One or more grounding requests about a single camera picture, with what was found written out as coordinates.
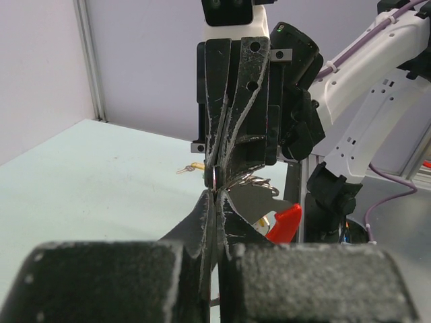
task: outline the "purple cable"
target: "purple cable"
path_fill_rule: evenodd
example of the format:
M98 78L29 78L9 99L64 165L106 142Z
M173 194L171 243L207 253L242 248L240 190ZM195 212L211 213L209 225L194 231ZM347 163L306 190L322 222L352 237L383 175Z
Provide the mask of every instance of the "purple cable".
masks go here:
M407 5L404 5L402 8L398 9L394 14L393 17L395 19L401 17L404 13L408 12L411 8L413 8L415 5L419 5L422 2L425 2L427 0L413 0L410 1ZM388 18L385 19L383 22L381 22L377 27L375 27L373 30L371 30L367 35L362 37L355 45L353 45L347 52L345 52L339 59L337 59L333 64L335 67L339 67L341 64L346 62L350 57L352 57L358 50L360 50L364 45L372 40L379 32L384 30L387 26L389 26L392 23L392 21ZM328 67L322 71L319 72L319 74L316 76L316 79L321 79L333 72L332 68Z
M376 240L374 240L374 236L372 234L371 225L370 225L370 214L371 214L371 212L373 212L374 209L377 208L379 205L382 205L383 203L386 203L387 201L391 201L391 200L394 200L394 199L398 199L399 197L403 197L403 196L415 194L418 191L418 189L416 188L415 184L413 184L412 182L407 182L407 181L402 180L400 178L384 174L384 173L380 172L379 170L377 170L372 164L370 164L370 169L374 173L376 173L377 175L379 175L379 176L381 176L383 178L386 178L387 180L391 180L391 181L393 181L395 183L402 184L402 185L407 186L407 187L409 187L411 189L408 192L401 193L401 194L396 194L396 195L387 197L387 198L385 198L385 199L377 202L373 206L371 206L367 210L367 212L365 212L364 225L365 225L366 231L368 232L368 238L370 239L370 242L375 243Z

